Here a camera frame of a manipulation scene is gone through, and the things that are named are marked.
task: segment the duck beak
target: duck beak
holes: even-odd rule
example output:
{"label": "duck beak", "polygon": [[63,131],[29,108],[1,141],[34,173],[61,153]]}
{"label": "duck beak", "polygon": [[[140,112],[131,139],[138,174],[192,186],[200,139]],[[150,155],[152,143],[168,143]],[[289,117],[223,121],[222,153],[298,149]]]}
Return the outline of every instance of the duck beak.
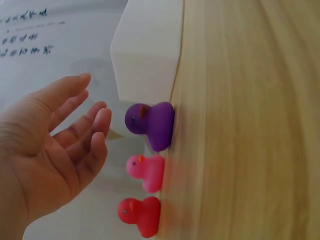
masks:
{"label": "duck beak", "polygon": [[139,117],[142,119],[143,117],[145,117],[148,113],[148,109],[147,106],[142,104],[140,109],[139,109]]}
{"label": "duck beak", "polygon": [[145,161],[145,156],[143,155],[139,156],[138,161],[140,164],[142,164]]}
{"label": "duck beak", "polygon": [[129,208],[131,213],[134,213],[135,208],[134,208],[134,203],[132,201],[129,203]]}

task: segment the hand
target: hand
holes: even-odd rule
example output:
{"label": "hand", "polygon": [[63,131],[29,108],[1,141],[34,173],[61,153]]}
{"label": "hand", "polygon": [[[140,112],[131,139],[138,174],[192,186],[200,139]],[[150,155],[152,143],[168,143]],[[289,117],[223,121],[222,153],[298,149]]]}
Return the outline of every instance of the hand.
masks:
{"label": "hand", "polygon": [[29,224],[70,202],[101,170],[111,122],[104,102],[50,135],[88,97],[90,79],[64,77],[0,115],[0,211],[11,208]]}

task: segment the orange beak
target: orange beak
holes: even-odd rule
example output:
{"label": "orange beak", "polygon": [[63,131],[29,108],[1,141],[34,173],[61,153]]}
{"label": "orange beak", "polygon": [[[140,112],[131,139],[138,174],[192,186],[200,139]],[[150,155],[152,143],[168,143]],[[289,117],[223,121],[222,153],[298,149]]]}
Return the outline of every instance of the orange beak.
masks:
{"label": "orange beak", "polygon": [[148,110],[146,105],[142,104],[140,109],[139,109],[139,117],[142,119],[146,114],[147,114]]}
{"label": "orange beak", "polygon": [[139,161],[140,164],[142,164],[145,161],[145,156],[140,155],[139,158],[138,158],[138,161]]}

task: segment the purple rubber duck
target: purple rubber duck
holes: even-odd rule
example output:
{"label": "purple rubber duck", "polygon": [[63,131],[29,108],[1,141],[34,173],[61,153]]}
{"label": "purple rubber duck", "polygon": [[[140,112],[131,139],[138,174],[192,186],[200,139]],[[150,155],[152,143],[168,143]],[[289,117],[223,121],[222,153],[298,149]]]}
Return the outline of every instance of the purple rubber duck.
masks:
{"label": "purple rubber duck", "polygon": [[151,148],[160,152],[171,144],[175,111],[169,102],[154,106],[142,103],[132,105],[125,114],[125,125],[130,132],[147,135]]}

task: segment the light wood board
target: light wood board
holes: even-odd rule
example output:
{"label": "light wood board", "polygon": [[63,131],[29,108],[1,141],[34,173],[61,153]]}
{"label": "light wood board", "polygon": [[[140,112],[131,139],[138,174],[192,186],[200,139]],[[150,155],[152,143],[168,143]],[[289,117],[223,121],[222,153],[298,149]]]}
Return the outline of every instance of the light wood board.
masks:
{"label": "light wood board", "polygon": [[159,240],[320,240],[320,1],[185,0]]}

